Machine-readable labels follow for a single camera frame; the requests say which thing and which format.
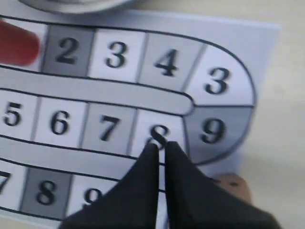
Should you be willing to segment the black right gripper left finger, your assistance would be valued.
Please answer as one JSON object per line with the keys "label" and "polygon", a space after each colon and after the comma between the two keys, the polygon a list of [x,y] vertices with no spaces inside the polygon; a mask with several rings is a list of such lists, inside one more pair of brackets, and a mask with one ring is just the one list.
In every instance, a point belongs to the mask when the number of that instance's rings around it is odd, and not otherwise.
{"label": "black right gripper left finger", "polygon": [[153,229],[159,195],[159,150],[147,144],[128,173],[91,205],[68,216],[61,229]]}

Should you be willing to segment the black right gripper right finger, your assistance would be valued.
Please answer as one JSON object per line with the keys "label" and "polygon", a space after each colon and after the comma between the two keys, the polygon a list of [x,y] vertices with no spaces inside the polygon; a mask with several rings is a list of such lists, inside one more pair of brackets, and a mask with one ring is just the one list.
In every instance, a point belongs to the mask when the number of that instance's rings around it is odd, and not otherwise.
{"label": "black right gripper right finger", "polygon": [[171,229],[281,228],[272,214],[216,185],[177,142],[165,147],[165,194]]}

